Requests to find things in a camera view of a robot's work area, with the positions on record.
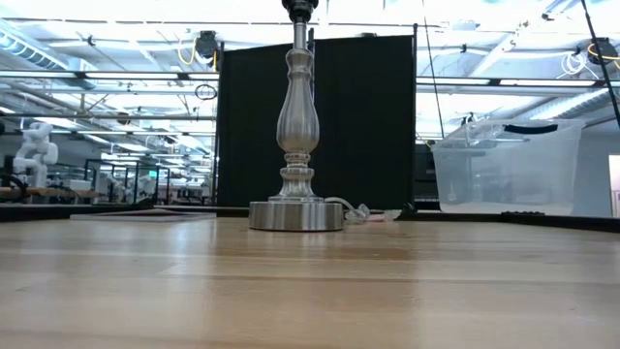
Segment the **humanoid robot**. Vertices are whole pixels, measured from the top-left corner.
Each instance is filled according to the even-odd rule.
[[[30,124],[29,130],[22,131],[23,143],[13,160],[13,169],[22,182],[27,182],[26,169],[33,170],[34,187],[45,187],[47,179],[47,165],[53,165],[58,161],[58,146],[49,141],[52,126],[44,122]],[[26,156],[35,151],[31,159]]]

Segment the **ceiling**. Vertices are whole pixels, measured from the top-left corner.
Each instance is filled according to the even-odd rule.
[[[588,3],[598,35],[610,38],[619,46],[620,29],[615,25],[617,1],[590,0]],[[78,0],[55,0],[37,2],[33,6],[28,1],[4,0],[0,5],[0,16],[4,19],[0,31],[11,30],[61,61],[87,62],[90,69],[101,71],[210,71],[199,61],[188,65],[179,59],[179,50],[184,59],[189,59],[193,39],[202,30],[216,31],[218,41],[224,42],[227,49],[292,41],[288,14],[277,0],[186,0],[182,3],[108,0],[84,4]],[[545,13],[550,20],[542,19]],[[321,0],[310,27],[315,29],[318,39],[361,33],[410,35],[413,23],[425,21],[429,39],[426,40],[422,30],[418,43],[419,76],[431,76],[433,70],[437,77],[594,79],[603,76],[600,66],[578,61],[581,59],[578,57],[570,59],[571,52],[577,48],[585,52],[590,43],[583,9],[575,0],[426,0],[425,7],[421,0]],[[89,37],[93,38],[95,47],[88,45]],[[463,45],[467,46],[466,52],[461,51]],[[431,69],[431,57],[434,69]],[[567,66],[569,63],[573,65],[571,70]],[[620,69],[613,64],[607,68],[613,79],[620,79]],[[39,68],[0,50],[0,69]],[[215,115],[217,100],[197,99],[194,89],[198,82],[132,81],[129,85],[127,81],[100,80],[83,102],[80,92],[84,91],[77,87],[50,79],[19,79],[17,82],[76,108],[84,106],[93,114],[126,112],[133,120],[132,127],[141,130],[153,129],[152,122],[140,123],[144,115],[176,118],[164,125],[157,124],[157,130],[212,132],[215,127],[209,118]],[[519,117],[538,105],[553,102],[555,97],[567,98],[582,93],[580,90],[560,92],[559,89],[532,88],[507,91],[467,86],[442,89],[438,108],[433,89],[421,89],[417,114],[420,136],[441,136],[440,111],[445,132],[450,132],[460,125],[464,116],[472,113],[480,117]],[[22,97],[0,81],[0,106],[5,109],[73,112],[66,105],[55,107],[36,96]],[[588,118],[609,117],[609,109],[605,108],[608,106],[593,110]],[[203,121],[192,121],[194,117]],[[91,119],[86,125],[99,130],[119,129],[114,120]],[[617,132],[617,125],[615,121],[607,122],[593,130]],[[101,136],[101,139],[114,142],[111,137]],[[185,144],[180,144],[179,148],[208,156],[212,152],[212,139],[186,137]],[[157,138],[131,137],[130,141],[158,149],[165,147]]]

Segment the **black partition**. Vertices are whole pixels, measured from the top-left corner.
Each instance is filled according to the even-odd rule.
[[[285,166],[275,140],[288,86],[290,45],[226,52],[218,133],[218,206],[248,206],[277,194]],[[354,205],[409,202],[413,153],[411,37],[316,42],[315,192]]]

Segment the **black handle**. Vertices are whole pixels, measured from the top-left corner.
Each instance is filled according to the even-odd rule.
[[[504,125],[504,131],[512,132],[519,135],[543,135],[558,130],[558,125],[549,125],[541,127],[524,127],[516,125]]]

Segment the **clear plastic bin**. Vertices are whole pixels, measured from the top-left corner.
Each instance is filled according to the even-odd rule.
[[[579,120],[486,120],[432,148],[444,212],[573,211]]]

